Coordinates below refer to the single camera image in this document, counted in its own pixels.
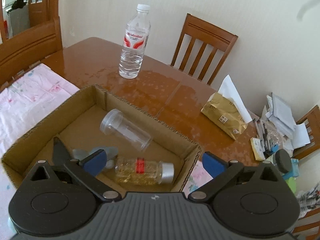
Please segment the grey elephant toy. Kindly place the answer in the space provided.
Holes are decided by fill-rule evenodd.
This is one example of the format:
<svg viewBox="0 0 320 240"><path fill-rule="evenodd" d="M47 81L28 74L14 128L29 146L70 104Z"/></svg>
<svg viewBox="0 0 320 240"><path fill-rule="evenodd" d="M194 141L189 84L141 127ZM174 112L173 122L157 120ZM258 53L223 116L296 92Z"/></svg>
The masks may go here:
<svg viewBox="0 0 320 240"><path fill-rule="evenodd" d="M90 151L73 149L72 155L80 160L84 170L112 169L115 166L115 159L118 155L116 147L98 146Z"/></svg>

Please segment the small bottle silver cap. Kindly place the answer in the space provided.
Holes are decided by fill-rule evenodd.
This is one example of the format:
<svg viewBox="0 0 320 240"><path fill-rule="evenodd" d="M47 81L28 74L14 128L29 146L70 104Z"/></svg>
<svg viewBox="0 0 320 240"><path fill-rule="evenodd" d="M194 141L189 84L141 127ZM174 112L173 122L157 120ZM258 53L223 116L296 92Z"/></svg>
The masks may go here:
<svg viewBox="0 0 320 240"><path fill-rule="evenodd" d="M114 170L118 182L135 185L170 184L175 175L173 163L144 158L119 157Z"/></svg>

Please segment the clear plastic jar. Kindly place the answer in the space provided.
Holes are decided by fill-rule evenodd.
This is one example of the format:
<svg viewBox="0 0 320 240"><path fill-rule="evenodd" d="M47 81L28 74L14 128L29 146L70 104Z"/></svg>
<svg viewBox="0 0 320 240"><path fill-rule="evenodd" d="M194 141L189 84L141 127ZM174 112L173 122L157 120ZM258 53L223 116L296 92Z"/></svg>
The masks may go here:
<svg viewBox="0 0 320 240"><path fill-rule="evenodd" d="M138 151L145 151L150 142L151 135L131 122L118 109L110 110L100 124L100 130L105 134L115 134L126 139Z"/></svg>

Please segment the open cardboard box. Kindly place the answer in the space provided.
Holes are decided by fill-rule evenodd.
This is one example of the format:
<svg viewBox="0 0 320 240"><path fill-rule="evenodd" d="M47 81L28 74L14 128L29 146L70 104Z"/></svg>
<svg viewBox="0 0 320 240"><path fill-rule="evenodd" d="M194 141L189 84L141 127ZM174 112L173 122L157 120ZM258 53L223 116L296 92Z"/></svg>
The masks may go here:
<svg viewBox="0 0 320 240"><path fill-rule="evenodd" d="M122 111L131 122L151 135L152 141L144 152L139 152L126 139L114 134L105 135L100 130L103 117L114 108ZM181 192L203 152L198 143L142 109L99 86L92 85L72 95L5 152L2 165L15 187L21 185L38 160L52 163L54 137L59 137L69 151L90 151L98 146L113 146L123 157L140 157L174 164L175 175L171 184L118 184L113 171L103 171L97 175L97 179L119 191L121 195L127 191Z"/></svg>

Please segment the yellow sticky note pad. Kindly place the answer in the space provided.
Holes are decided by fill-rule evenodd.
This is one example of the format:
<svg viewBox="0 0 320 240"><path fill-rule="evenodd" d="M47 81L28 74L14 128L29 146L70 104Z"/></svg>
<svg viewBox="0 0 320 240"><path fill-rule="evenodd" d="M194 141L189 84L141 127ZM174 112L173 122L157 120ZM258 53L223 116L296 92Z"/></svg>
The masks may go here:
<svg viewBox="0 0 320 240"><path fill-rule="evenodd" d="M258 138L251 138L250 139L254 158L256 161L264 161L265 156L264 156L264 150L261 145L261 141Z"/></svg>

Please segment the bundle of pens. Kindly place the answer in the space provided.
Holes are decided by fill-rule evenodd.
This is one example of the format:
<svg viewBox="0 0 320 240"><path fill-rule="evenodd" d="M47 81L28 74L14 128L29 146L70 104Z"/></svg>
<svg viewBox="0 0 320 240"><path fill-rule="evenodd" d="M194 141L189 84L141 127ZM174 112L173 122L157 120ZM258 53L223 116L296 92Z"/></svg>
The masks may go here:
<svg viewBox="0 0 320 240"><path fill-rule="evenodd" d="M271 137L268 135L265 123L260 119L253 119L253 122L255 124L264 155L270 156L271 154L276 153L277 150L279 150L279 146L273 142Z"/></svg>

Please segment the glass jar black lid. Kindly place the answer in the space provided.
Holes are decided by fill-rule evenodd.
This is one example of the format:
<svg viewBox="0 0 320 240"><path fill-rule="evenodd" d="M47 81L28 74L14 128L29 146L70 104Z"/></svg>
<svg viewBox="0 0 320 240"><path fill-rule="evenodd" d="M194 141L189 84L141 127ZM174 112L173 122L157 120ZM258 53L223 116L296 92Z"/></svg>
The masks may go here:
<svg viewBox="0 0 320 240"><path fill-rule="evenodd" d="M271 162L282 175L292 171L291 158L284 149L277 150L277 152L270 155L266 161Z"/></svg>

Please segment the gold tissue pack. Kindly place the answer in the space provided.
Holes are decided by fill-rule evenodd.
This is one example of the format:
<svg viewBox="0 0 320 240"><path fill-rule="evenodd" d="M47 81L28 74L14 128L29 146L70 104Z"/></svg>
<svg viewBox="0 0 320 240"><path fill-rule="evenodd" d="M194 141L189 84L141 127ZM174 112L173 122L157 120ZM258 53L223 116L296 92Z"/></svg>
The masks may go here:
<svg viewBox="0 0 320 240"><path fill-rule="evenodd" d="M219 90L209 97L201 113L233 140L238 139L252 121L229 75L224 78Z"/></svg>

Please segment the stack of white papers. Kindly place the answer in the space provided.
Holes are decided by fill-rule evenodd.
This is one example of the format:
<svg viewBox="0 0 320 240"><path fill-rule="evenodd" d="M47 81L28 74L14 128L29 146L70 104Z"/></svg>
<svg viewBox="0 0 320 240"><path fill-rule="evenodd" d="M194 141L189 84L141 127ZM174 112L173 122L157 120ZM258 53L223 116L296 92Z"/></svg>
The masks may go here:
<svg viewBox="0 0 320 240"><path fill-rule="evenodd" d="M280 136L283 146L292 151L311 143L305 122L296 124L291 107L274 93L267 95L262 120L271 125L272 131Z"/></svg>

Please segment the pink floral tablecloth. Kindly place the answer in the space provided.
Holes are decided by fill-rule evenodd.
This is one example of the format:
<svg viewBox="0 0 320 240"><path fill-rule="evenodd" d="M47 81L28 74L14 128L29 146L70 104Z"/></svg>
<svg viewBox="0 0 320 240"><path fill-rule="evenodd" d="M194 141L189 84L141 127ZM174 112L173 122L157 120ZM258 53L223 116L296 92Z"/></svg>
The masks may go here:
<svg viewBox="0 0 320 240"><path fill-rule="evenodd" d="M79 90L45 64L40 64L1 92L1 239L10 239L15 234L9 222L8 206L16 187L4 170L3 155ZM198 158L182 190L184 193L190 191L190 178L202 169Z"/></svg>

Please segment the wooden chair far right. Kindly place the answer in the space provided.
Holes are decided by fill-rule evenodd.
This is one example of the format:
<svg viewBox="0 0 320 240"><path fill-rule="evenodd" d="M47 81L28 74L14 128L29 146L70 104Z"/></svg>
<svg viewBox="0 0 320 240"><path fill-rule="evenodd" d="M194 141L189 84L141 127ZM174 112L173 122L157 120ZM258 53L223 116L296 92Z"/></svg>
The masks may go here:
<svg viewBox="0 0 320 240"><path fill-rule="evenodd" d="M293 157L301 160L313 152L319 150L319 105L315 105L308 113L298 120L298 124L305 124L310 143L294 150Z"/></svg>

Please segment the wooden chair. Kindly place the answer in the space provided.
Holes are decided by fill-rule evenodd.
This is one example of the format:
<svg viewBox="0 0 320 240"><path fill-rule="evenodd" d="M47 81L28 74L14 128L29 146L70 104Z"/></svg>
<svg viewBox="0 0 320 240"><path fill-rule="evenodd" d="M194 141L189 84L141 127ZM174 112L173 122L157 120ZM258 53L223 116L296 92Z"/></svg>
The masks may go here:
<svg viewBox="0 0 320 240"><path fill-rule="evenodd" d="M220 60L216 64L212 74L210 74L210 77L207 81L207 85L212 85L214 79L217 77L220 69L222 68L224 62L226 61L228 55L230 54L236 41L238 40L238 36L214 24L193 16L192 14L187 14L174 55L171 60L170 65L172 67L175 66L183 40L186 36L189 37L190 40L178 67L178 70L182 72L185 71L196 42L201 42L201 46L199 47L195 59L193 60L188 71L188 75L190 76L193 76L199 68L200 61L206 49L208 47L211 48L211 51L207 56L204 65L201 67L200 73L197 76L197 79L199 81L203 81L205 76L208 74L210 65L212 64L217 52L220 51L222 53Z"/></svg>
<svg viewBox="0 0 320 240"><path fill-rule="evenodd" d="M1 85L62 49L60 19L41 23L1 44Z"/></svg>
<svg viewBox="0 0 320 240"><path fill-rule="evenodd" d="M294 150L293 157L301 160L313 152L319 150L319 105L315 105L308 113L298 120L298 124L305 124L310 143Z"/></svg>

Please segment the wooden chair left side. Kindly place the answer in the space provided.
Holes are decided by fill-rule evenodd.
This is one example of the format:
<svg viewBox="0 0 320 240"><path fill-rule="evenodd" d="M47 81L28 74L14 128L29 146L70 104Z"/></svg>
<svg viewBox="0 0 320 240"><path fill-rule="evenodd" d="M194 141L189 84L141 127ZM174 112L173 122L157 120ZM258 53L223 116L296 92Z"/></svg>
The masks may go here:
<svg viewBox="0 0 320 240"><path fill-rule="evenodd" d="M62 49L60 19L41 23L1 44L1 85Z"/></svg>

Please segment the wooden chair far side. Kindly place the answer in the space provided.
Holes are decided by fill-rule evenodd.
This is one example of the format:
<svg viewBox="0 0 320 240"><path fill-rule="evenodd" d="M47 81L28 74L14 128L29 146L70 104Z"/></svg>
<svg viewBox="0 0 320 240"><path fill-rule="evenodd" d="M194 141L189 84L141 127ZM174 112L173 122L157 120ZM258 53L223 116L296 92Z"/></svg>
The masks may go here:
<svg viewBox="0 0 320 240"><path fill-rule="evenodd" d="M200 61L206 49L208 47L211 48L211 51L207 56L204 65L201 67L200 73L197 76L197 79L199 81L203 81L205 76L208 74L210 65L212 64L217 52L220 51L222 53L220 60L216 64L212 74L210 74L210 77L207 81L207 85L212 85L214 79L217 77L220 69L222 68L224 62L226 61L228 55L230 54L236 41L238 40L238 36L214 24L193 16L192 14L187 14L174 55L171 60L170 65L172 67L175 66L183 40L186 36L189 37L190 40L178 67L178 70L182 72L185 71L196 42L201 42L201 46L199 47L195 59L193 60L188 71L188 75L190 76L193 76L199 68Z"/></svg>

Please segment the clear plastic water bottle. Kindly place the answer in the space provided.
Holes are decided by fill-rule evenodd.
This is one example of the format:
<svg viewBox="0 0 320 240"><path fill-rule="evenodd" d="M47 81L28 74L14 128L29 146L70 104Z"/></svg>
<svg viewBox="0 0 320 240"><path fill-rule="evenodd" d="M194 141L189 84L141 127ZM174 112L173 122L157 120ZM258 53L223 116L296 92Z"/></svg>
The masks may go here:
<svg viewBox="0 0 320 240"><path fill-rule="evenodd" d="M151 29L149 12L149 5L138 4L126 25L119 63L119 75L125 79L134 79L140 72Z"/></svg>

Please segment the wooden door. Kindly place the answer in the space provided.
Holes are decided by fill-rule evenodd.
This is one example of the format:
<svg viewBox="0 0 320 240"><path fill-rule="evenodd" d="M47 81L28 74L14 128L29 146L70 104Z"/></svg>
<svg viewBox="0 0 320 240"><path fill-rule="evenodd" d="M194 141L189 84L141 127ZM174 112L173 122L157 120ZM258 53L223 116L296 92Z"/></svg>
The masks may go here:
<svg viewBox="0 0 320 240"><path fill-rule="evenodd" d="M1 0L1 44L51 18L51 0Z"/></svg>

